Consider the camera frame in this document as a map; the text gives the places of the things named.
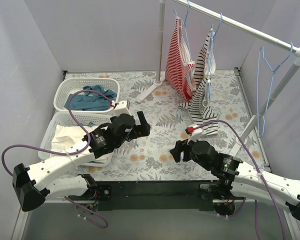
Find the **blue tank top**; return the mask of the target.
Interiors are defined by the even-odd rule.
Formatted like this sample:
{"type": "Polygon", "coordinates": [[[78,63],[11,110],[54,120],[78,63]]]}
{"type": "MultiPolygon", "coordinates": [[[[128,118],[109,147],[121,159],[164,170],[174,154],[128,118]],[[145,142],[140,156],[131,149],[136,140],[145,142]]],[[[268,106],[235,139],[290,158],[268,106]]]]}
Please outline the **blue tank top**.
{"type": "MultiPolygon", "coordinates": [[[[101,85],[84,86],[83,90],[93,90],[105,95],[111,101],[117,97],[117,93],[111,89],[105,90],[101,85]]],[[[103,96],[94,92],[82,92],[73,97],[70,103],[72,111],[106,111],[111,103],[103,96]]]]}

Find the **light blue wire hanger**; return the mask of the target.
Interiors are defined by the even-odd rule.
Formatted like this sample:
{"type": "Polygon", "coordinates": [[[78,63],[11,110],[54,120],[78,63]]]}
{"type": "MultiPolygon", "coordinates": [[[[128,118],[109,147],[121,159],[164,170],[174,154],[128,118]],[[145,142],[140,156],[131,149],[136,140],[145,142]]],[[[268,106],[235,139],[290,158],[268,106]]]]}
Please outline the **light blue wire hanger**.
{"type": "Polygon", "coordinates": [[[271,66],[270,62],[266,58],[265,48],[262,46],[258,51],[257,59],[257,74],[256,74],[256,107],[257,107],[257,136],[259,138],[263,137],[266,130],[266,117],[265,114],[270,107],[270,100],[272,94],[272,88],[275,80],[276,73],[278,69],[289,59],[293,52],[293,43],[291,42],[291,48],[288,55],[275,66],[271,66]],[[261,107],[260,105],[260,87],[267,87],[267,96],[265,103],[261,107]]]}

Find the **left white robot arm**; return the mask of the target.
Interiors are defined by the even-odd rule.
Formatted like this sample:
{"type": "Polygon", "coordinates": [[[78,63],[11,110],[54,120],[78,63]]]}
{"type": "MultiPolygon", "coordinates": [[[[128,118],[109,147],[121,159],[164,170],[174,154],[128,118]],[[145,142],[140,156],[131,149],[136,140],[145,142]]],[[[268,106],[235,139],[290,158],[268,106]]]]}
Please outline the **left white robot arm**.
{"type": "Polygon", "coordinates": [[[139,125],[133,116],[122,113],[84,135],[61,155],[29,166],[23,163],[16,165],[13,169],[12,186],[21,209],[29,212],[41,206],[47,199],[64,196],[93,199],[97,193],[97,184],[89,174],[73,178],[61,176],[71,169],[112,153],[125,142],[149,136],[151,126],[144,113],[139,111],[137,115],[139,125]]]}

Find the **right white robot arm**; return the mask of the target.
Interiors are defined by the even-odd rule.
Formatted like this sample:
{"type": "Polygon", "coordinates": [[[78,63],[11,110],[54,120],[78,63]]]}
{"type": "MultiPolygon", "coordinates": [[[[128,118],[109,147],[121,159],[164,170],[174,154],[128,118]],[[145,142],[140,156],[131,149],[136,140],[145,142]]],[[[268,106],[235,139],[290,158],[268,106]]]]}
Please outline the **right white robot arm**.
{"type": "Polygon", "coordinates": [[[217,152],[207,141],[177,141],[170,151],[175,162],[193,161],[218,178],[217,195],[272,203],[300,221],[300,180],[256,170],[247,162],[217,152]]]}

